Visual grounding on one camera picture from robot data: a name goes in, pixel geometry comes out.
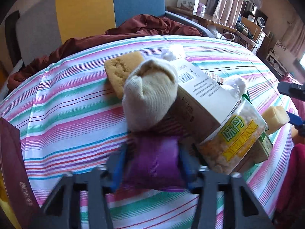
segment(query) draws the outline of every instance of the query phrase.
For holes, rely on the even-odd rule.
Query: maroon book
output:
[[[22,229],[27,229],[39,205],[25,171],[20,131],[3,118],[0,118],[0,168],[10,205]]]

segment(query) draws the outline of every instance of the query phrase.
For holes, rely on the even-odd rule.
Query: yellow board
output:
[[[0,207],[2,208],[2,210],[6,214],[6,216],[8,217],[10,222],[12,223],[12,225],[16,229],[21,229],[21,226],[18,223],[18,220],[17,220],[17,218],[14,214],[14,211],[9,204],[9,198],[7,197],[7,193],[6,193],[6,189],[5,189],[5,186],[4,186],[4,181],[3,181],[3,178],[2,178],[1,171],[0,171]]]
[[[116,27],[113,0],[56,0],[55,5],[62,43]]]

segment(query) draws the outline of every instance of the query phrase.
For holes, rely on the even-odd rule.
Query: knitted glove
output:
[[[145,131],[166,115],[177,96],[177,72],[163,59],[142,62],[124,85],[123,109],[128,129]]]

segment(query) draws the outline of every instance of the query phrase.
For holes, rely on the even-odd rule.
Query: bed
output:
[[[1,103],[0,112],[21,133],[26,172],[42,205],[66,171],[83,173],[105,163],[123,142],[130,143],[121,101],[107,80],[104,62],[140,51],[160,57],[161,49],[182,44],[186,59],[202,71],[221,77],[243,76],[250,99],[262,113],[282,105],[297,114],[291,99],[277,91],[278,80],[246,48],[232,42],[196,36],[146,36],[96,46],[51,64],[25,80]],[[161,132],[185,133],[166,117]],[[269,216],[272,216],[293,147],[290,125],[270,136],[274,149],[264,163],[244,178]],[[217,203],[217,228],[222,228],[223,194]],[[107,196],[115,228],[190,228],[197,196],[184,192],[119,189]],[[87,194],[81,196],[81,221],[88,228]]]

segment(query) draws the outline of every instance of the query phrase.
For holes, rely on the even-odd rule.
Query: pink cloth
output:
[[[305,145],[297,144],[291,151],[274,214],[277,229],[290,228],[305,207]]]
[[[282,82],[286,83],[295,83],[302,85],[298,80],[295,80],[290,73],[287,73],[283,79]],[[298,100],[296,98],[291,97],[292,102],[294,103],[296,109],[298,110],[299,116],[302,118],[302,120],[305,120],[305,102]]]

